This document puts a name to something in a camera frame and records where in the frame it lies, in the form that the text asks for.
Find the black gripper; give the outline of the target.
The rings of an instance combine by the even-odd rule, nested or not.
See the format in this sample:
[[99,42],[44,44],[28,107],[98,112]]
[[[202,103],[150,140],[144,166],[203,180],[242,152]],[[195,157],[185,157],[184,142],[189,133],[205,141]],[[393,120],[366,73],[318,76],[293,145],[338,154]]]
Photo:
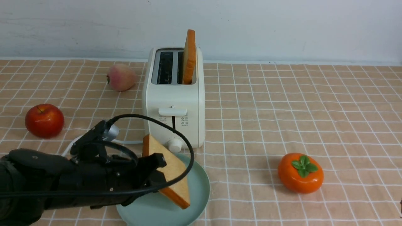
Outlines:
[[123,207],[133,203],[136,199],[158,192],[149,191],[152,186],[166,183],[163,172],[158,168],[167,166],[162,153],[153,153],[139,158],[134,167],[130,161],[121,156],[112,156],[115,163],[111,165],[99,164],[99,158],[95,162],[81,162],[75,170],[69,174],[62,174],[58,183],[52,186],[57,191],[126,191],[138,188],[148,189],[146,192],[129,196],[70,196],[47,199],[47,209],[63,209],[71,207],[89,206],[98,209],[110,205],[122,205]]

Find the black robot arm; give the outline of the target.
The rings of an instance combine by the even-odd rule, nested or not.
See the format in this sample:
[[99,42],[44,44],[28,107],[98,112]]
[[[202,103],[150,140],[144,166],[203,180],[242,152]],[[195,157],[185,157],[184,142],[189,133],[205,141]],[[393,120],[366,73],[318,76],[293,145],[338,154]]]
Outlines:
[[[91,191],[116,192],[145,188],[164,183],[158,172],[166,166],[160,153],[138,159],[138,163],[119,155],[111,155],[109,163],[96,156],[77,161],[66,157],[21,148],[1,157],[1,192]],[[67,196],[1,199],[2,226],[29,226],[43,212],[51,209],[105,206],[127,206],[144,193],[125,196]]]

